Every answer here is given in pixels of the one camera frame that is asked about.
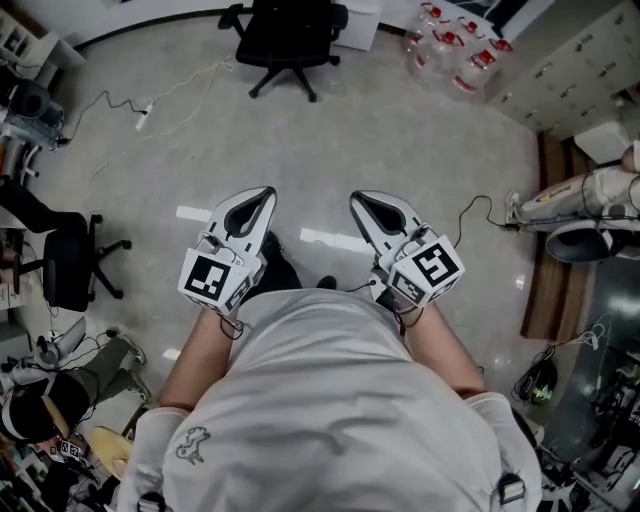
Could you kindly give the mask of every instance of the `shirt logo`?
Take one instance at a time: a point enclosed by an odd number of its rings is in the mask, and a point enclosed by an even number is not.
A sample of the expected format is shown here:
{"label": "shirt logo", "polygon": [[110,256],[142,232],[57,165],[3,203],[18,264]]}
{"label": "shirt logo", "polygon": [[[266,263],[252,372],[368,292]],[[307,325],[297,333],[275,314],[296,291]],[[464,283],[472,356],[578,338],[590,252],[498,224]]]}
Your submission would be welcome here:
{"label": "shirt logo", "polygon": [[204,462],[204,459],[200,455],[200,443],[210,437],[211,435],[209,435],[206,428],[190,428],[187,432],[185,442],[176,448],[176,457],[188,460],[194,466],[196,462]]}

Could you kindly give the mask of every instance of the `white box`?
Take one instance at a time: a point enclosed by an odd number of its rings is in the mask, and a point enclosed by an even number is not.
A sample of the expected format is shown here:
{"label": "white box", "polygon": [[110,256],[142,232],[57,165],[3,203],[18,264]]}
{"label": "white box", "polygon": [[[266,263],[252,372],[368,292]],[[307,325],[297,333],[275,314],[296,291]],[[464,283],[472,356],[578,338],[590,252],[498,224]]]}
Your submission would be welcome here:
{"label": "white box", "polygon": [[620,160],[633,141],[618,121],[608,121],[574,137],[578,147],[597,164]]}
{"label": "white box", "polygon": [[340,31],[335,44],[356,50],[369,50],[378,30],[382,2],[380,0],[339,0],[349,11],[347,27]]}

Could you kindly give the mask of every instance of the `wooden panel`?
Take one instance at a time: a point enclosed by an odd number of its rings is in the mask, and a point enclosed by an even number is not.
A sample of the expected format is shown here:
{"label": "wooden panel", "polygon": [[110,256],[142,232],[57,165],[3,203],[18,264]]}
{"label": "wooden panel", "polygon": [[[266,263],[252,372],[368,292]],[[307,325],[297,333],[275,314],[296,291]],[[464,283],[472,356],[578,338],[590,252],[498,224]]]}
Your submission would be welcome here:
{"label": "wooden panel", "polygon": [[[541,190],[588,172],[585,155],[573,145],[538,135]],[[538,233],[531,291],[520,334],[525,338],[569,341],[576,337],[587,265],[553,259],[545,248],[546,233]]]}
{"label": "wooden panel", "polygon": [[568,275],[566,263],[549,256],[545,248],[546,233],[538,233],[536,259],[531,280],[531,291],[520,334],[525,338],[549,340],[560,324],[558,303],[562,282]]}
{"label": "wooden panel", "polygon": [[559,318],[558,329],[551,332],[549,339],[565,342],[574,339],[578,333],[578,322],[582,312],[584,289],[589,275],[588,265],[567,265],[569,276],[567,286],[563,291],[564,304]]}

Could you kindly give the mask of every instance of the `black office chair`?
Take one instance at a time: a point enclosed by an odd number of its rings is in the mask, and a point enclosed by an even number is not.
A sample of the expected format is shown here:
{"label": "black office chair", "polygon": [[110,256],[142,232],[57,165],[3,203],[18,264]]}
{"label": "black office chair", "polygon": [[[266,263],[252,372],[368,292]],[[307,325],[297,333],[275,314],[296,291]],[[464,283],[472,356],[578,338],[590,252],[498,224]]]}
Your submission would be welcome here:
{"label": "black office chair", "polygon": [[330,62],[340,64],[340,57],[329,55],[331,42],[347,26],[348,11],[344,5],[331,0],[254,0],[254,14],[244,30],[238,15],[242,4],[229,7],[220,18],[218,28],[232,26],[240,36],[236,60],[243,64],[267,68],[269,71],[249,91],[256,98],[258,92],[278,73],[291,69],[315,103],[318,95],[302,70]]}
{"label": "black office chair", "polygon": [[95,227],[102,216],[87,221],[80,213],[54,212],[42,204],[25,187],[7,177],[0,177],[0,206],[6,208],[27,229],[47,235],[42,259],[14,267],[14,287],[19,293],[19,276],[43,268],[44,297],[51,307],[86,311],[95,294],[91,277],[95,275],[115,299],[124,293],[116,290],[99,267],[99,263],[116,249],[131,249],[130,240],[120,240],[108,247],[95,248]]}

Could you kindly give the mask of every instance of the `chair base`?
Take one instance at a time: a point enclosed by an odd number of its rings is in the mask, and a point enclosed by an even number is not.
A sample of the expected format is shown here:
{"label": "chair base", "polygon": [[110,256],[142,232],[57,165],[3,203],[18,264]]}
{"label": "chair base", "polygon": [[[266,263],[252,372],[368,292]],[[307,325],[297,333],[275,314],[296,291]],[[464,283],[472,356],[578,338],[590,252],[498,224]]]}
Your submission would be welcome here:
{"label": "chair base", "polygon": [[[131,240],[118,240],[117,242],[109,245],[108,247],[100,247],[96,249],[95,259],[93,263],[93,275],[96,276],[96,279],[102,283],[102,285],[107,289],[107,291],[111,294],[114,299],[122,299],[124,298],[124,292],[122,290],[117,290],[111,281],[104,274],[102,269],[100,268],[100,261],[109,256],[113,251],[117,249],[124,249],[128,251],[131,249],[133,244]],[[89,290],[89,302],[93,302],[95,300],[96,294],[93,289]]]}
{"label": "chair base", "polygon": [[[330,56],[329,57],[329,63],[332,64],[333,66],[337,66],[338,64],[340,64],[340,57],[338,56]],[[260,92],[260,89],[262,89],[265,85],[267,85],[271,80],[273,80],[277,75],[280,74],[280,72],[284,71],[285,69],[292,69],[293,72],[295,73],[296,77],[298,78],[298,80],[300,81],[300,85],[302,85],[302,88],[306,91],[307,96],[309,97],[309,102],[310,103],[316,103],[318,101],[318,95],[315,93],[315,91],[312,89],[311,84],[309,84],[309,81],[307,80],[307,77],[304,75],[302,68],[273,68],[270,69],[267,74],[262,78],[262,80],[260,80],[256,86],[251,89],[249,91],[249,96],[252,98],[257,98],[258,94]]]}
{"label": "chair base", "polygon": [[[102,215],[92,215],[91,222],[89,224],[89,236],[93,237],[95,240],[95,227],[97,224],[102,222]],[[117,242],[107,246],[107,247],[98,247],[93,256],[93,269],[92,273],[96,276],[96,279],[102,283],[102,285],[107,289],[107,291],[111,294],[114,299],[122,299],[124,297],[124,292],[122,290],[117,290],[111,281],[107,279],[107,276],[104,274],[102,269],[100,268],[100,262],[109,256],[112,252],[122,248],[126,251],[131,249],[132,247],[131,240],[118,240]],[[96,294],[93,291],[93,283],[89,288],[89,302],[93,302],[96,298]]]}

